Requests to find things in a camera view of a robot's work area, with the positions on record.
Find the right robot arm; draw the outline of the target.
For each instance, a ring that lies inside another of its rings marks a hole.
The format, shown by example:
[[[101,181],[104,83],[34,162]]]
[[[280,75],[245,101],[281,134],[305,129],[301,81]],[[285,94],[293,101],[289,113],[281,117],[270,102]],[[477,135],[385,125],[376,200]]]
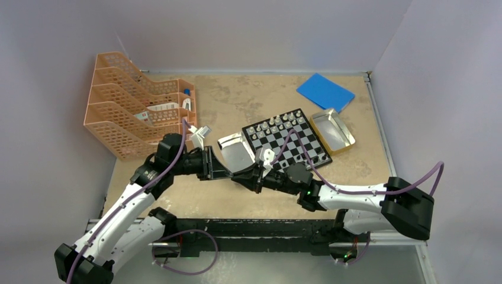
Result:
[[[315,179],[301,163],[285,172],[267,172],[264,165],[255,163],[231,179],[255,193],[268,188],[295,195],[297,203],[310,212],[337,210],[340,220],[334,222],[332,232],[341,241],[385,230],[415,240],[430,238],[434,198],[399,177],[369,186],[337,185]]]

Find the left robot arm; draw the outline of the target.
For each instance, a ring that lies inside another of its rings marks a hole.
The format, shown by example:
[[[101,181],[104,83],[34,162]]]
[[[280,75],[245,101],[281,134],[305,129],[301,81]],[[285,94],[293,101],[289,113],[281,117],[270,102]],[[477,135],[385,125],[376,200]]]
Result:
[[[175,176],[195,175],[199,180],[232,176],[210,146],[186,149],[185,134],[167,134],[157,150],[137,168],[110,210],[74,244],[61,244],[54,253],[59,278],[65,283],[111,283],[114,275],[138,251],[154,241],[181,241],[185,234],[178,218],[157,207],[140,223],[135,220],[174,183]]]

